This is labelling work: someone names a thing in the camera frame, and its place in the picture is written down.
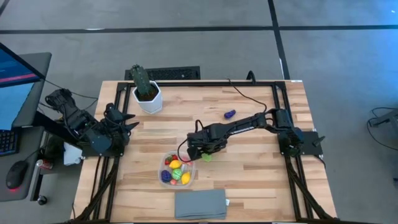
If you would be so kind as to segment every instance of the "plastic container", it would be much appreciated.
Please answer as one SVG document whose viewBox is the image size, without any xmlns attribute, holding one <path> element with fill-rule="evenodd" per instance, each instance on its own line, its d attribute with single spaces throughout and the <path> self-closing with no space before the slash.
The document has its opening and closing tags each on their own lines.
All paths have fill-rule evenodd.
<svg viewBox="0 0 398 224">
<path fill-rule="evenodd" d="M 160 183 L 162 183 L 163 186 L 165 186 L 167 188 L 170 188 L 170 189 L 185 189 L 185 188 L 187 188 L 187 187 L 189 187 L 191 185 L 191 183 L 193 182 L 193 179 L 195 178 L 195 163 L 192 161 L 192 162 L 189 162 L 191 165 L 188 165 L 187 163 L 182 162 L 179 159 L 182 162 L 182 164 L 185 164 L 185 167 L 184 167 L 184 170 L 183 170 L 183 174 L 186 173 L 186 172 L 189 172 L 191 174 L 191 179 L 189 180 L 189 183 L 182 184 L 181 183 L 181 179 L 177 181 L 176 185 L 172 185 L 172 184 L 170 184 L 170 182 L 165 183 L 165 182 L 162 181 L 161 173 L 162 173 L 163 170 L 167 170 L 170 173 L 173 172 L 173 169 L 171 169 L 169 167 L 169 165 L 165 165 L 164 164 L 164 161 L 166 160 L 166 158 L 171 156 L 171 155 L 177 155 L 177 152 L 176 151 L 170 151 L 170 152 L 166 153 L 164 155 L 164 157 L 162 158 L 162 160 L 160 161 L 160 167 L 159 167 L 159 171 L 157 173 L 159 181 L 160 181 Z M 186 161 L 189 160 L 189 156 L 186 153 L 180 152 L 180 156 L 181 156 L 181 158 L 183 160 L 186 160 Z"/>
</svg>

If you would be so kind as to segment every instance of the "gray cloth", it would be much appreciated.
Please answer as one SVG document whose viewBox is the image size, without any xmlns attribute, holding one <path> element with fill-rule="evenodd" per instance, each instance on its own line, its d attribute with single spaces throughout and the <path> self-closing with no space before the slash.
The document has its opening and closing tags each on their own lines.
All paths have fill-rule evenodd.
<svg viewBox="0 0 398 224">
<path fill-rule="evenodd" d="M 225 219 L 225 190 L 199 190 L 175 193 L 175 218 L 193 220 L 202 218 Z"/>
</svg>

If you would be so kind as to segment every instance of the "gray floor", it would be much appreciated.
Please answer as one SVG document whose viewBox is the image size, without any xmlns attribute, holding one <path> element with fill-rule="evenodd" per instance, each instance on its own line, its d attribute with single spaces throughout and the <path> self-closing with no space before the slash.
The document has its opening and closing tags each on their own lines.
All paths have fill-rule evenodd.
<svg viewBox="0 0 398 224">
<path fill-rule="evenodd" d="M 274 2 L 281 26 L 398 24 L 393 0 Z M 0 19 L 0 29 L 269 25 L 265 0 L 11 0 Z M 315 126 L 326 136 L 322 146 L 338 216 L 396 223 L 398 190 L 392 178 L 398 176 L 398 152 L 375 143 L 366 121 L 372 108 L 398 107 L 398 30 L 281 35 L 290 76 L 304 81 Z M 12 34 L 0 35 L 0 41 L 18 54 L 53 53 L 48 80 L 91 96 L 98 94 L 103 80 L 123 79 L 134 63 L 147 68 L 199 65 L 202 79 L 244 78 L 248 70 L 257 79 L 282 78 L 273 31 Z M 42 98 L 54 89 L 46 84 Z M 90 103 L 79 97 L 76 101 L 81 107 Z M 388 125 L 371 131 L 380 141 L 397 145 Z M 0 203 L 0 223 L 67 220 L 78 176 L 78 170 L 71 170 L 45 177 L 42 193 L 51 198 L 46 206 L 26 200 Z"/>
</svg>

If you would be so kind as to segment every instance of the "keyboard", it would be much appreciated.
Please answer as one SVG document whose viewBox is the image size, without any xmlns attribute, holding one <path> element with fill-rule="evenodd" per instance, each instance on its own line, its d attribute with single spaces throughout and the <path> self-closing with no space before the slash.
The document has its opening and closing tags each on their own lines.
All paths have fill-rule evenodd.
<svg viewBox="0 0 398 224">
<path fill-rule="evenodd" d="M 199 80 L 200 67 L 147 68 L 150 80 Z M 130 70 L 126 70 L 125 80 L 133 80 Z"/>
<path fill-rule="evenodd" d="M 7 156 L 18 153 L 18 129 L 6 131 L 0 130 L 0 156 Z"/>
</svg>

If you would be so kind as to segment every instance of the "butcher block tabletop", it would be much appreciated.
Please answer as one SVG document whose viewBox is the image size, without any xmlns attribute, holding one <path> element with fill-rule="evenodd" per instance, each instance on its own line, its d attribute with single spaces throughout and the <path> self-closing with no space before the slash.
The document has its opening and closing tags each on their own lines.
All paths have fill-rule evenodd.
<svg viewBox="0 0 398 224">
<path fill-rule="evenodd" d="M 285 84 L 294 125 L 303 131 L 311 131 L 314 125 L 303 83 L 285 81 Z M 117 81 L 103 82 L 96 119 L 103 118 L 106 104 L 114 102 L 117 85 Z M 271 87 L 237 88 L 243 94 L 265 103 L 268 109 L 274 108 Z M 195 130 L 196 119 L 207 126 L 211 123 L 229 123 L 264 110 L 263 105 L 244 98 L 231 86 L 182 85 L 161 86 L 160 89 L 163 109 L 157 114 L 143 112 L 133 95 L 130 95 L 127 112 L 136 117 L 127 121 L 127 124 L 136 121 L 140 124 L 132 131 L 130 142 L 120 158 L 111 222 L 182 222 L 174 219 L 174 194 L 182 190 L 167 189 L 158 180 L 164 154 L 177 150 L 187 133 Z M 120 110 L 124 94 L 121 96 Z M 281 92 L 279 99 L 283 105 Z M 236 110 L 236 114 L 230 120 L 225 120 L 224 113 L 231 110 Z M 186 151 L 186 144 L 181 150 Z M 212 154 L 212 157 L 211 162 L 203 159 L 195 161 L 194 180 L 183 191 L 225 189 L 230 203 L 225 220 L 201 222 L 295 221 L 285 161 L 279 152 L 276 134 L 265 129 L 254 129 L 231 136 L 226 148 Z M 90 157 L 83 163 L 74 203 L 77 215 L 90 201 L 97 161 L 97 157 Z M 302 161 L 309 191 L 325 211 L 335 217 L 323 164 L 314 156 L 302 156 Z M 303 197 L 298 188 L 297 193 L 301 214 L 306 217 Z M 106 192 L 100 218 L 104 217 L 107 197 Z"/>
</svg>

